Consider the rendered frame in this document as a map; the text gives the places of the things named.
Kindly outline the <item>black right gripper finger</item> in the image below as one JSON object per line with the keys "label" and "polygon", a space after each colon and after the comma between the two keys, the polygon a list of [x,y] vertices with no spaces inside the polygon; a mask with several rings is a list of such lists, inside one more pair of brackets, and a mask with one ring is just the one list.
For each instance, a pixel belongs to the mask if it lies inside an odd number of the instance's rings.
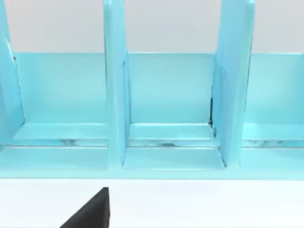
{"label": "black right gripper finger", "polygon": [[60,228],[109,228],[109,199],[109,188],[102,188]]}

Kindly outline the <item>light blue rack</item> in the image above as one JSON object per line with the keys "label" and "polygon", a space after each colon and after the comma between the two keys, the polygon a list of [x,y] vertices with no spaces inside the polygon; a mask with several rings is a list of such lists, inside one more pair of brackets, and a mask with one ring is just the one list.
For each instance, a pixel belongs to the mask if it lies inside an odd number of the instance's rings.
{"label": "light blue rack", "polygon": [[252,53],[254,2],[221,9],[215,54],[17,53],[0,0],[0,178],[304,180],[304,52]]}

